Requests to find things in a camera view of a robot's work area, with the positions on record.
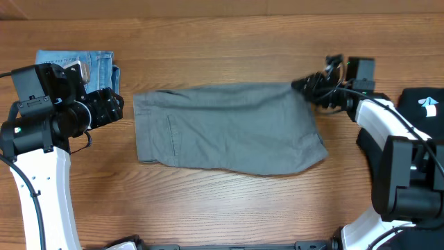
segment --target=wood grain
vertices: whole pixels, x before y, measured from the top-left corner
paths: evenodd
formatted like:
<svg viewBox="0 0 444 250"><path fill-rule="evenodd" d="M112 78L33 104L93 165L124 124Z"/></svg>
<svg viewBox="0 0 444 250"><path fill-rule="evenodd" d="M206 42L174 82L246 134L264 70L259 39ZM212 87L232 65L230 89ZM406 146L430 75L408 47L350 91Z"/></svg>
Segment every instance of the wood grain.
<svg viewBox="0 0 444 250"><path fill-rule="evenodd" d="M2 0L26 19L442 13L441 0ZM14 17L14 10L7 9Z"/></svg>
<svg viewBox="0 0 444 250"><path fill-rule="evenodd" d="M377 91L443 87L444 16L302 15L0 22L0 72L38 49L111 50L124 118L92 131L72 156L71 195L83 247L138 233L149 244L292 243L331 236L370 205L370 176L345 114L316 117L330 156L308 170L261 177L137 162L133 94L159 88L291 81L344 53L376 59ZM17 99L0 79L0 120ZM71 141L73 149L85 138ZM0 168L0 248L24 249L18 192Z"/></svg>
<svg viewBox="0 0 444 250"><path fill-rule="evenodd" d="M28 19L26 14L11 0L0 0L0 20Z"/></svg>

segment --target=wire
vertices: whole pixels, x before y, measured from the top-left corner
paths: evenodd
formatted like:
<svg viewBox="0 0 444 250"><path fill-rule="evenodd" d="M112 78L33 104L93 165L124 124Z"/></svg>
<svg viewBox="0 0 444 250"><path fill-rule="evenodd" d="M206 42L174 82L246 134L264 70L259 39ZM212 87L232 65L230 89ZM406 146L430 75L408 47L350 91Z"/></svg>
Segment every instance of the wire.
<svg viewBox="0 0 444 250"><path fill-rule="evenodd" d="M23 173L16 164L12 163L10 160L8 160L6 157L4 157L2 154L0 154L0 160L9 165L19 176L22 178L23 182L25 182L26 187L29 189L29 192L31 194L31 197L34 201L34 207L35 207L35 213L37 213L37 222L39 225L39 234L40 234L40 248L41 250L46 250L46 240L44 236L44 226L43 226L43 216L42 216L42 209L40 209L40 203L38 196L40 195L40 191L38 193L35 192L33 184L29 181L28 177Z"/></svg>
<svg viewBox="0 0 444 250"><path fill-rule="evenodd" d="M11 72L1 73L0 78L5 77L5 76L10 76L10 75L11 75Z"/></svg>
<svg viewBox="0 0 444 250"><path fill-rule="evenodd" d="M381 234L379 237L377 237L371 244L368 245L367 250L372 250L373 247L375 247L381 240L383 240L385 237L389 236L392 233L397 233L398 231L403 230L405 231L435 231L444 228L444 223L433 227L433 228L424 228L424 227L417 227L417 226L396 226L392 229L388 230L387 232Z"/></svg>
<svg viewBox="0 0 444 250"><path fill-rule="evenodd" d="M414 137L416 137L421 142L421 144L424 146L427 153L429 153L429 157L433 160L433 162L438 167L441 174L444 176L444 168L443 168L442 164L439 162L439 160L436 157L435 153L433 152L432 148L426 143L426 141L424 141L424 139L422 137L419 136L419 134L417 134L417 132L415 132L415 130L411 127L411 125L409 125L406 122L406 120L403 119L397 112L395 112L394 110L392 110L388 106L384 105L383 103L379 102L378 100L376 100L374 98L370 98L370 97L366 96L365 94L362 94L358 91L349 90L349 89L345 89L342 87L327 87L327 88L319 89L318 91L327 91L327 90L340 90L340 91L349 92L349 93L358 95L360 97L363 97L367 100L372 101L373 103L376 103L377 105L379 105L379 106L383 107L384 109L386 109L387 111L389 111L393 116L396 117L396 119L398 119L400 121L400 123L408 130L408 132L410 134L412 134Z"/></svg>
<svg viewBox="0 0 444 250"><path fill-rule="evenodd" d="M14 122L15 118L17 118L17 115L19 114L19 107L17 107L20 104L20 101L14 101L14 103L11 105L11 108L9 109L9 115L8 115L8 122Z"/></svg>
<svg viewBox="0 0 444 250"><path fill-rule="evenodd" d="M77 152L79 152L80 150L82 150L82 149L86 149L86 148L88 148L88 147L90 147L90 146L92 145L92 137L91 137L91 135L88 133L88 131L85 131L85 132L83 132L83 133L86 134L86 137L88 138L88 143L87 143L86 146L84 146L83 148L77 149L77 150L75 150L74 152L71 152L70 154L77 153Z"/></svg>
<svg viewBox="0 0 444 250"><path fill-rule="evenodd" d="M338 66L339 68L342 69L342 76L338 81L338 84L336 85L336 88L338 88L339 86L341 86L341 84L344 82L345 80L345 73L346 73L346 69L345 69L345 65L344 62L341 62L341 64ZM313 102L316 103L321 99L324 99L325 97L328 97L329 95L331 95L334 92L334 90L330 90L327 94L324 94L323 96L315 99Z"/></svg>
<svg viewBox="0 0 444 250"><path fill-rule="evenodd" d="M315 112L316 114L319 114L319 115L335 115L335 114L337 114L337 113L341 113L341 112L343 112L343 111L345 111L345 110L343 110L343 109L341 108L341 109L338 109L338 110L333 110L333 111L331 111L331 112L321 112L321 111L319 111L319 106L316 106L316 107L314 108L314 112Z"/></svg>

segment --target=pants pocket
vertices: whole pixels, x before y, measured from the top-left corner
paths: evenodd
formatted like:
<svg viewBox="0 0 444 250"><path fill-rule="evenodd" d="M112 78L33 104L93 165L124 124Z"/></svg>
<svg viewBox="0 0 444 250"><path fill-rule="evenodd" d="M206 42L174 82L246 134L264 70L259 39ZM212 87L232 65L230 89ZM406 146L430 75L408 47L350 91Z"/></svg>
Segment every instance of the pants pocket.
<svg viewBox="0 0 444 250"><path fill-rule="evenodd" d="M103 89L106 87L112 88L112 57L111 51L91 51L93 58L93 65L97 70L97 85L91 86L87 92Z"/></svg>
<svg viewBox="0 0 444 250"><path fill-rule="evenodd" d="M171 148L174 158L174 165L176 167L179 167L179 156L180 156L180 147L182 144L182 135L180 134L178 130L178 124L176 122L176 119L173 115L168 115L167 117L168 125L169 125L169 132L171 135Z"/></svg>

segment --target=garment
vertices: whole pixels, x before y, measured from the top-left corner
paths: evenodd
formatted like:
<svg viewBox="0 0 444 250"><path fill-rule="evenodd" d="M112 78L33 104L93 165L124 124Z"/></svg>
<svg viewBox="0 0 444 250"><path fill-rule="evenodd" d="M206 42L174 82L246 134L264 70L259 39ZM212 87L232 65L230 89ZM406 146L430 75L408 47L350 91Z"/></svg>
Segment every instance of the garment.
<svg viewBox="0 0 444 250"><path fill-rule="evenodd" d="M408 88L402 92L397 110L416 128L433 139L442 140L444 139L444 112L440 111L444 110L443 104L444 89ZM436 111L436 115L427 116L426 106L434 106L432 108ZM382 150L365 129L360 130L357 144L366 154L373 180L379 169ZM437 226L444 223L444 219L433 223L423 226ZM444 228L438 231L407 231L396 235L384 246L391 250L442 249L444 247L443 234Z"/></svg>
<svg viewBox="0 0 444 250"><path fill-rule="evenodd" d="M174 167L300 172L327 156L290 83L209 85L134 96L137 155Z"/></svg>
<svg viewBox="0 0 444 250"><path fill-rule="evenodd" d="M79 60L86 63L89 69L90 81L85 86L87 93L109 87L119 94L120 69L112 64L113 56L114 53L111 51L39 50L35 63L55 63L63 67Z"/></svg>

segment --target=wooden table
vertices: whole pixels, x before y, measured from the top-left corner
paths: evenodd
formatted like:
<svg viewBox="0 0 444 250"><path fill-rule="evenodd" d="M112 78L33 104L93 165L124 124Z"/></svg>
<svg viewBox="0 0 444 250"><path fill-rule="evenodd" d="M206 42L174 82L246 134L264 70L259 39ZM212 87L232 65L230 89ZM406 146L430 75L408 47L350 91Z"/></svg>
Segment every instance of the wooden table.
<svg viewBox="0 0 444 250"><path fill-rule="evenodd" d="M261 244L325 239L370 205L370 176L346 114L317 116L330 156L307 171L261 177L137 162L133 94L202 84L291 81L326 55L376 59L377 91L444 82L442 15L301 15L193 19L0 22L0 72L31 65L38 49L109 50L121 68L124 118L92 131L72 156L80 243L138 233L149 244ZM18 100L0 79L0 121ZM85 138L71 141L73 149ZM25 249L17 188L0 168L0 249Z"/></svg>

